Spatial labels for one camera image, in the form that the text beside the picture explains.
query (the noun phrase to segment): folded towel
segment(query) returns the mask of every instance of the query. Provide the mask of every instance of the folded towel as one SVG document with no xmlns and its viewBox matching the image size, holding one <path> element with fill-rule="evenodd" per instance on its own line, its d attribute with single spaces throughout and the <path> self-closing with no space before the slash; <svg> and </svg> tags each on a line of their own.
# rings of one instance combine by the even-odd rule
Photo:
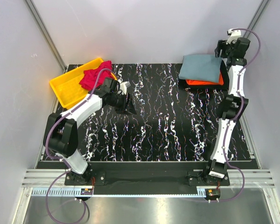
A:
<svg viewBox="0 0 280 224">
<path fill-rule="evenodd" d="M 221 61 L 215 55 L 186 55 L 179 78 L 219 83 Z"/>
</svg>

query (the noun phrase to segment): black table surface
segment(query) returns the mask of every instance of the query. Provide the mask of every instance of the black table surface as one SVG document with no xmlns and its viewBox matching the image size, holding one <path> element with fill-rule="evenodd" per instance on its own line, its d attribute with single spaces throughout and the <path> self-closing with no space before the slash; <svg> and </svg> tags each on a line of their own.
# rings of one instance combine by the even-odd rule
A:
<svg viewBox="0 0 280 224">
<path fill-rule="evenodd" d="M 70 65 L 72 70 L 79 65 Z M 116 114 L 105 106 L 78 129 L 78 149 L 87 161 L 205 161 L 218 131 L 216 115 L 225 90 L 191 90 L 178 85 L 181 64 L 114 64 L 129 81 L 137 115 Z M 66 109 L 60 104 L 57 113 Z M 237 122 L 228 158 L 250 161 Z M 44 153 L 42 161 L 50 158 Z"/>
</svg>

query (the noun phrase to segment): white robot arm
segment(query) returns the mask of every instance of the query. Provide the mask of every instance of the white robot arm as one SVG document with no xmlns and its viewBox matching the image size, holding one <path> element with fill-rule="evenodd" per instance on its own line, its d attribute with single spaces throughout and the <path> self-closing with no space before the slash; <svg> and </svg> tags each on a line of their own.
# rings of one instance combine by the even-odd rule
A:
<svg viewBox="0 0 280 224">
<path fill-rule="evenodd" d="M 49 137 L 49 150 L 63 158 L 70 165 L 71 171 L 79 175 L 85 182 L 90 180 L 92 169 L 77 150 L 77 129 L 90 115 L 105 105 L 113 106 L 117 113 L 136 114 L 132 95 L 127 93 L 129 86 L 129 82 L 120 83 L 114 79 L 106 78 L 103 85 L 99 86 L 92 95 L 87 94 L 73 108 L 61 114 L 53 113 L 48 117 L 43 144 L 46 144 L 52 126 L 60 118 L 66 117 Z"/>
<path fill-rule="evenodd" d="M 227 174 L 224 153 L 228 154 L 232 131 L 248 105 L 248 99 L 245 98 L 243 91 L 245 73 L 243 67 L 247 64 L 244 56 L 249 48 L 250 41 L 241 37 L 240 30 L 233 31 L 230 29 L 228 34 L 230 35 L 229 39 L 226 41 L 220 40 L 215 50 L 217 57 L 221 54 L 222 58 L 227 58 L 226 68 L 230 82 L 228 94 L 220 105 L 219 130 L 209 164 L 204 171 L 205 182 L 220 181 Z"/>
</svg>

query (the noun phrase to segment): wire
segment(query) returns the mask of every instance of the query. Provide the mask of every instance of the wire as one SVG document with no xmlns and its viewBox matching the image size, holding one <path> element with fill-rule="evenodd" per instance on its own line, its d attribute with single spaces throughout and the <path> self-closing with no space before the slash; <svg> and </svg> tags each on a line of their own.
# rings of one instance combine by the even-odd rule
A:
<svg viewBox="0 0 280 224">
<path fill-rule="evenodd" d="M 254 57 L 251 59 L 251 61 L 249 61 L 249 63 L 247 63 L 247 64 L 239 71 L 238 75 L 240 75 L 240 73 L 241 73 L 245 68 L 247 68 L 247 66 L 250 65 L 250 64 L 255 60 L 255 58 L 257 57 L 257 55 L 259 54 L 260 48 L 261 48 L 261 42 L 260 42 L 260 38 L 258 37 L 258 35 L 257 35 L 255 32 L 253 32 L 252 30 L 249 30 L 249 29 L 246 29 L 246 28 L 236 28 L 236 29 L 233 29 L 232 31 L 234 31 L 234 30 L 245 30 L 245 31 L 251 32 L 252 34 L 254 34 L 254 35 L 256 36 L 256 38 L 257 38 L 257 40 L 258 40 L 258 44 L 259 44 L 258 50 L 257 50 L 256 54 L 254 55 Z M 238 119 L 239 115 L 241 114 L 241 112 L 242 112 L 242 110 L 243 110 L 243 108 L 244 108 L 244 99 L 243 99 L 243 97 L 242 97 L 242 96 L 240 95 L 240 93 L 239 93 L 239 90 L 240 90 L 240 87 L 239 87 L 239 86 L 240 86 L 240 79 L 238 79 L 238 95 L 239 95 L 239 97 L 240 97 L 240 99 L 241 99 L 241 106 L 240 106 L 240 108 L 239 108 L 238 113 L 235 115 L 235 117 L 232 118 L 232 119 L 227 123 L 227 128 L 226 128 L 226 130 L 225 130 L 225 134 L 224 134 L 224 138 L 223 138 L 223 146 L 224 146 L 224 147 L 225 147 L 226 136 L 227 136 L 227 132 L 228 132 L 228 129 L 229 129 L 230 122 L 231 122 L 231 121 L 234 121 L 234 120 L 236 120 L 236 119 Z M 238 197 L 241 195 L 241 193 L 243 192 L 244 187 L 245 187 L 245 176 L 244 176 L 244 173 L 242 172 L 242 170 L 241 170 L 240 168 L 235 167 L 235 166 L 233 166 L 233 165 L 231 165 L 231 164 L 229 163 L 225 151 L 224 151 L 223 154 L 224 154 L 224 158 L 225 158 L 225 160 L 226 160 L 226 164 L 227 164 L 230 168 L 238 170 L 238 171 L 241 173 L 242 177 L 243 177 L 243 184 L 242 184 L 242 187 L 241 187 L 240 191 L 239 191 L 234 197 L 232 197 L 232 198 L 220 200 L 221 202 L 229 202 L 229 201 L 231 201 L 231 200 L 234 200 L 234 199 L 238 198 Z"/>
<path fill-rule="evenodd" d="M 201 171 L 201 173 L 199 175 L 190 175 L 190 174 L 188 174 L 188 175 L 186 175 L 186 177 L 187 176 L 189 176 L 189 177 L 199 177 L 199 176 L 201 176 L 201 174 L 203 174 L 203 171 Z"/>
<path fill-rule="evenodd" d="M 50 138 L 51 138 L 51 136 L 52 136 L 53 131 L 54 131 L 55 128 L 61 123 L 61 121 L 63 121 L 67 116 L 69 116 L 69 115 L 72 114 L 74 111 L 76 111 L 76 110 L 79 109 L 81 106 L 83 106 L 83 105 L 92 97 L 92 95 L 93 95 L 93 93 L 94 93 L 94 91 L 95 91 L 95 87 L 96 87 L 97 84 L 98 84 L 99 77 L 101 76 L 102 72 L 105 71 L 105 70 L 107 70 L 107 71 L 109 71 L 109 72 L 111 72 L 111 73 L 114 74 L 114 72 L 113 72 L 112 70 L 107 69 L 107 68 L 104 68 L 104 69 L 102 69 L 101 71 L 99 71 L 98 76 L 97 76 L 97 79 L 96 79 L 95 84 L 94 84 L 94 88 L 91 90 L 91 92 L 90 92 L 90 94 L 89 94 L 89 97 L 88 97 L 87 99 L 85 99 L 84 101 L 82 101 L 82 103 L 80 103 L 79 105 L 77 105 L 77 106 L 76 106 L 75 108 L 73 108 L 71 111 L 69 111 L 67 114 L 65 114 L 63 117 L 61 117 L 61 118 L 51 127 L 51 129 L 50 129 L 50 131 L 49 131 L 49 133 L 48 133 L 48 136 L 47 136 L 47 138 L 46 138 L 45 149 L 46 149 L 46 154 L 47 154 L 47 156 L 48 156 L 49 158 L 51 158 L 51 159 L 60 159 L 60 161 L 63 161 L 63 162 L 67 165 L 67 167 L 69 168 L 68 171 L 66 171 L 65 173 L 63 173 L 63 174 L 61 174 L 60 176 L 58 176 L 58 177 L 51 183 L 51 185 L 50 185 L 49 188 L 48 188 L 48 191 L 47 191 L 47 194 L 46 194 L 46 198 L 45 198 L 46 209 L 47 209 L 48 215 L 50 216 L 50 218 L 51 218 L 53 221 L 55 221 L 55 222 L 58 223 L 58 224 L 67 224 L 67 223 L 60 222 L 60 221 L 58 221 L 57 219 L 55 219 L 55 218 L 53 217 L 52 213 L 51 213 L 50 210 L 49 210 L 48 195 L 49 195 L 49 191 L 50 191 L 50 189 L 52 188 L 52 186 L 54 185 L 54 183 L 55 183 L 60 177 L 62 177 L 63 175 L 68 174 L 68 173 L 71 171 L 71 166 L 70 166 L 70 164 L 69 164 L 66 160 L 63 159 L 63 157 L 51 155 L 51 153 L 49 152 L 49 140 L 50 140 Z M 78 219 L 78 221 L 76 221 L 76 222 L 74 222 L 74 223 L 71 223 L 71 224 L 78 224 L 78 223 L 84 218 L 85 213 L 86 213 L 86 209 L 89 210 L 87 204 L 86 204 L 84 201 L 80 200 L 80 202 L 82 202 L 83 205 L 84 205 L 84 212 L 83 212 L 81 218 Z"/>
<path fill-rule="evenodd" d="M 73 222 L 73 223 L 63 223 L 63 222 L 60 222 L 60 221 L 58 221 L 57 219 L 55 219 L 55 218 L 53 217 L 53 215 L 51 214 L 51 212 L 50 212 L 50 210 L 49 210 L 49 204 L 48 204 L 49 192 L 50 192 L 52 186 L 54 185 L 54 183 L 56 183 L 56 181 L 57 181 L 60 177 L 62 177 L 62 176 L 64 176 L 64 175 L 68 174 L 69 172 L 70 172 L 70 169 L 69 169 L 68 171 L 64 172 L 63 174 L 59 175 L 59 176 L 51 183 L 51 185 L 49 186 L 48 191 L 47 191 L 47 193 L 46 193 L 46 197 L 45 197 L 45 203 L 46 203 L 46 209 L 47 209 L 48 215 L 50 216 L 50 218 L 51 218 L 53 221 L 55 221 L 55 222 L 58 223 L 58 224 L 78 224 L 78 223 L 84 218 L 85 213 L 86 213 L 86 209 L 87 209 L 87 207 L 88 207 L 87 204 L 86 204 L 84 201 L 79 200 L 79 201 L 82 202 L 83 205 L 84 205 L 84 211 L 83 211 L 82 216 L 81 216 L 76 222 Z"/>
</svg>

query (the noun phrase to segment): gray wall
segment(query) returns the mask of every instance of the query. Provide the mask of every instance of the gray wall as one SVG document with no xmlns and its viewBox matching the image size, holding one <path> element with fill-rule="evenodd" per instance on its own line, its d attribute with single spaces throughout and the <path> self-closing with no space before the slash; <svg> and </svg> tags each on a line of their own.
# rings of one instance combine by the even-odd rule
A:
<svg viewBox="0 0 280 224">
<path fill-rule="evenodd" d="M 23 0 L 0 0 L 0 224 L 10 223 L 27 168 L 35 164 L 61 74 Z"/>
<path fill-rule="evenodd" d="M 255 32 L 262 48 L 245 74 L 246 116 L 263 168 L 269 168 L 280 198 L 280 0 L 269 3 Z M 252 44 L 248 59 L 257 50 Z"/>
<path fill-rule="evenodd" d="M 65 63 L 181 63 L 247 27 L 261 0 L 34 0 Z"/>
</svg>

